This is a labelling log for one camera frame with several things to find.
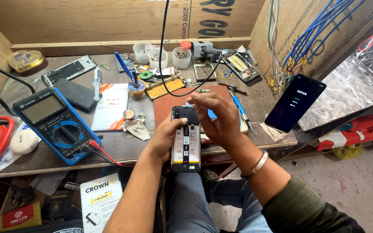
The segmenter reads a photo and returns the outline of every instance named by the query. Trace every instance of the blue screwdriver handle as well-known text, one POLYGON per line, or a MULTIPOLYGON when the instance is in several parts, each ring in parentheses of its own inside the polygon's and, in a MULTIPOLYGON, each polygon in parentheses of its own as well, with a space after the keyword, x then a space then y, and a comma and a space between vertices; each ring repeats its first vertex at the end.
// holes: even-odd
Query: blue screwdriver handle
POLYGON ((126 74, 129 76, 129 79, 132 80, 132 74, 129 71, 128 67, 126 66, 125 62, 122 60, 118 52, 114 52, 114 55, 116 56, 117 60, 119 61, 120 65, 125 70, 126 74))
POLYGON ((242 107, 241 103, 238 101, 237 96, 233 96, 232 99, 234 100, 234 103, 238 105, 238 108, 240 109, 240 113, 245 114, 244 108, 242 107))
POLYGON ((133 82, 135 83, 135 87, 138 88, 138 75, 136 74, 136 71, 132 71, 132 76, 133 76, 133 82))

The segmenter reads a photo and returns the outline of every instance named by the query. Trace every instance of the blue jeans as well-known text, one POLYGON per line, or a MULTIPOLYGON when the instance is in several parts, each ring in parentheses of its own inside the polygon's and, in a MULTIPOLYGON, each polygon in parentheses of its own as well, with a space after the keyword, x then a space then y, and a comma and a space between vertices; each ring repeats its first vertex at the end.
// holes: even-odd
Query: blue jeans
MULTIPOLYGON (((223 206, 242 209, 237 232, 272 232, 261 214, 263 207, 246 180, 212 182, 209 186, 209 198, 223 206)), ((198 173, 179 173, 175 177, 173 194, 167 207, 167 229, 169 233, 220 232, 210 216, 198 173)))

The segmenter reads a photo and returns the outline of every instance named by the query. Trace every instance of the forearm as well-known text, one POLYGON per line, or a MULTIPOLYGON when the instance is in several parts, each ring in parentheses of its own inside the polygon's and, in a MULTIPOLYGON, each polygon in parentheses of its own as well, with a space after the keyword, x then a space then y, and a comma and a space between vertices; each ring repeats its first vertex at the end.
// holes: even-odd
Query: forearm
MULTIPOLYGON (((245 175, 255 168, 263 156, 263 152, 245 135, 243 135, 240 146, 234 149, 227 148, 226 151, 245 175)), ((288 172, 270 158, 267 158, 260 170, 248 179, 248 183, 260 204, 264 206, 267 201, 287 185, 290 178, 288 172)))
POLYGON ((152 232, 162 164, 147 146, 103 232, 152 232))
POLYGON ((262 210, 273 232, 364 232, 358 223, 326 203, 298 177, 270 199, 262 210))

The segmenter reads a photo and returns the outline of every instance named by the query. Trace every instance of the green sleeve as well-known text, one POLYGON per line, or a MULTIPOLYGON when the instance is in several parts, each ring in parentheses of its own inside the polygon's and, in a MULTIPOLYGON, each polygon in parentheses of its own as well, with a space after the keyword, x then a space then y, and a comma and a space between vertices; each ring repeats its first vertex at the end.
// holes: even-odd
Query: green sleeve
POLYGON ((270 229, 275 232, 365 232, 358 223, 298 177, 270 199, 262 210, 270 229))

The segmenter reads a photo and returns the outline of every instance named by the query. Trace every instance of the blue wire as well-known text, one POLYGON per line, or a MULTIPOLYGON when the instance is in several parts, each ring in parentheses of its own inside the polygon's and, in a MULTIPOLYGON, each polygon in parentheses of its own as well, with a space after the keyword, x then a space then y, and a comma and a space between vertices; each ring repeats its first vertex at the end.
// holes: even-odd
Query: blue wire
POLYGON ((346 10, 355 0, 338 0, 336 4, 326 13, 324 11, 329 7, 329 5, 333 2, 333 0, 329 1, 329 3, 322 9, 320 14, 315 18, 315 20, 310 24, 308 29, 298 38, 296 43, 294 44, 292 50, 290 51, 289 55, 286 57, 285 61, 283 62, 283 66, 286 65, 288 59, 290 57, 294 57, 295 55, 295 62, 298 62, 303 56, 307 55, 307 52, 314 43, 315 39, 319 36, 319 34, 337 17, 341 14, 344 10, 346 10), (328 19, 332 18, 325 26, 324 24, 328 19), (316 31, 314 37, 308 43, 307 47, 305 45, 309 41, 311 35, 316 31))
POLYGON ((300 40, 304 37, 304 35, 306 35, 307 34, 307 32, 310 30, 310 29, 312 29, 313 27, 315 27, 315 22, 319 19, 319 18, 321 18, 321 16, 322 16, 322 14, 324 13, 324 11, 329 7, 329 5, 330 5, 330 3, 332 3, 333 2, 333 0, 330 0, 329 1, 329 3, 322 9, 322 11, 320 12, 320 14, 314 19, 314 21, 309 25, 309 27, 308 27, 308 29, 299 37, 299 39, 298 40, 296 40, 296 43, 295 43, 295 45, 293 46, 293 49, 290 51, 290 53, 289 53, 289 55, 287 56, 287 58, 285 59, 285 61, 284 61, 284 63, 283 63, 283 66, 285 66, 285 64, 287 63, 287 61, 288 61, 288 59, 289 59, 289 57, 293 57, 293 55, 294 55, 294 53, 293 53, 293 51, 294 51, 294 48, 296 47, 296 45, 300 42, 300 40))
POLYGON ((320 46, 324 43, 324 41, 332 34, 332 32, 337 29, 339 27, 339 25, 345 21, 345 19, 347 19, 356 9, 358 9, 360 7, 360 5, 362 5, 362 3, 364 3, 365 0, 362 0, 362 2, 360 2, 355 8, 353 8, 330 32, 329 34, 327 34, 327 36, 323 39, 323 41, 319 44, 319 46, 313 51, 312 55, 310 55, 310 57, 307 59, 311 59, 313 57, 313 55, 317 52, 317 50, 320 48, 320 46))
POLYGON ((298 58, 298 59, 296 59, 295 60, 295 62, 297 63, 303 56, 305 56, 305 55, 307 55, 307 53, 308 53, 308 50, 310 49, 310 47, 312 46, 312 44, 315 42, 315 40, 316 40, 316 38, 322 33, 322 31, 324 31, 324 29, 326 29, 326 27, 330 24, 330 23, 332 23, 333 21, 334 21, 334 19, 335 18, 337 18, 345 9, 347 9, 348 8, 348 6, 350 6, 350 4, 352 4, 353 2, 354 2, 355 0, 350 0, 349 2, 347 2, 347 4, 343 7, 343 8, 341 8, 341 9, 339 9, 338 11, 337 11, 337 13, 334 15, 334 17, 333 18, 331 18, 330 20, 329 20, 329 22, 323 27, 323 28, 321 28, 320 30, 318 29, 318 31, 317 31, 317 33, 313 36, 313 38, 310 40, 310 43, 306 46, 306 48, 305 48, 305 50, 303 51, 303 53, 301 54, 301 56, 298 58))

